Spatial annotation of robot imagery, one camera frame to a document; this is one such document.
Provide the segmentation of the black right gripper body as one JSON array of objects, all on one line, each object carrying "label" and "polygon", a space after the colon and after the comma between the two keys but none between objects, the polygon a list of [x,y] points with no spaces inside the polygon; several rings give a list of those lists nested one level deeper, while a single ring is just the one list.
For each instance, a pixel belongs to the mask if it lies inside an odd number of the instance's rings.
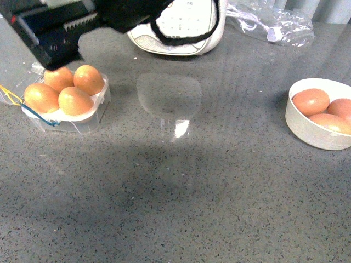
[{"label": "black right gripper body", "polygon": [[126,33],[156,20],[171,1],[1,1],[1,14],[47,70],[78,56],[81,35],[100,27]]}]

